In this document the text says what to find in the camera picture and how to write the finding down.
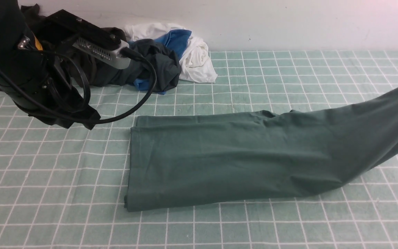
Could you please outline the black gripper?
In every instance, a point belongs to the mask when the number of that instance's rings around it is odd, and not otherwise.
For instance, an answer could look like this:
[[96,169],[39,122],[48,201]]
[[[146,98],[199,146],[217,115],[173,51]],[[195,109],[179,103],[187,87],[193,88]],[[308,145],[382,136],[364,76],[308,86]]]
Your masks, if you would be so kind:
[[0,91],[30,117],[65,129],[81,123],[93,129],[101,119],[71,83],[61,60],[28,27],[16,0],[0,0]]

